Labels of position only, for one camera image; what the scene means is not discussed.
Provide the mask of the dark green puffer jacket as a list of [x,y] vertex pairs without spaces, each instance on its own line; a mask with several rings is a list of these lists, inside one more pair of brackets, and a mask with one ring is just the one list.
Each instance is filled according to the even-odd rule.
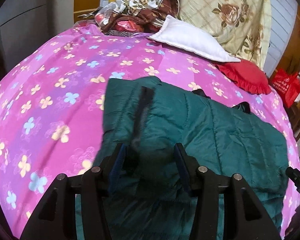
[[216,174],[240,173],[281,227],[286,139],[248,106],[227,107],[157,77],[110,79],[95,165],[118,143],[132,154],[104,204],[113,239],[188,239],[197,200],[181,184],[173,158],[176,143]]

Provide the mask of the red ruffled cushion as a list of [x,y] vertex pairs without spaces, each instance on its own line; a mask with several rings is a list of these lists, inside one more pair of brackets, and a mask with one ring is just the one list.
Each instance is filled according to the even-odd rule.
[[248,60],[240,62],[215,63],[215,66],[237,87],[250,94],[270,94],[272,92],[266,74]]

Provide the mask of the brown floral blanket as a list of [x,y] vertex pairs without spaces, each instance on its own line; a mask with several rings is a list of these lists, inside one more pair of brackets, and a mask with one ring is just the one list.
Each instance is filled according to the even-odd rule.
[[106,33],[120,21],[132,21],[142,30],[157,32],[168,15],[177,18],[180,0],[122,0],[118,9],[110,13],[108,23],[101,27]]

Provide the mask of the white pillow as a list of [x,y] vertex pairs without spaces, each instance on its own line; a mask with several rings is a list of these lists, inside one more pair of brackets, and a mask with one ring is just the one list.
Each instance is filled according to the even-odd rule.
[[151,40],[183,49],[211,61],[240,62],[237,57],[230,55],[209,33],[173,18],[166,16],[162,28],[149,37]]

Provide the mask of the red shopping bag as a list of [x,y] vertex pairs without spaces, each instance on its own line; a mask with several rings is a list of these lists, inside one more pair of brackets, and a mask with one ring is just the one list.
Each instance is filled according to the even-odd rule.
[[286,108],[290,108],[300,94],[298,72],[287,74],[284,69],[279,69],[270,84],[277,91]]

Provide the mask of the cream rose quilt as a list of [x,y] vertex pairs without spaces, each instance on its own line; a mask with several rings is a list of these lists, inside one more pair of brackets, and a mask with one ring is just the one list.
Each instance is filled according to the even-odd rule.
[[176,19],[209,33],[230,55],[264,68],[270,41],[270,0],[180,0]]

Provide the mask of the pink floral bed sheet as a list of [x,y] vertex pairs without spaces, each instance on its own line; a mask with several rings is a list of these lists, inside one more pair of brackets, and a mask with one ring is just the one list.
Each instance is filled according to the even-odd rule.
[[227,106],[242,101],[286,138],[289,165],[298,146],[277,93],[251,95],[200,56],[134,37],[103,35],[95,25],[47,41],[0,82],[0,204],[15,236],[55,176],[92,166],[102,140],[109,79],[156,76],[185,90],[202,89]]

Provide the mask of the red shiny package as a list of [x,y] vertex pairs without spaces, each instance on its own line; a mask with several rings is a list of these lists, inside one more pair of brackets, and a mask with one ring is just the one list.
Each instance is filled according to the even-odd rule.
[[126,31],[130,33],[143,33],[143,26],[128,20],[117,21],[114,25],[114,29],[117,31]]

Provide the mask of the grey wardrobe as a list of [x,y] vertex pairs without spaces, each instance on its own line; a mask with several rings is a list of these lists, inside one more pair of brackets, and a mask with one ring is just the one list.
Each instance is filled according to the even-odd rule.
[[74,0],[6,0],[0,8],[0,80],[74,23]]

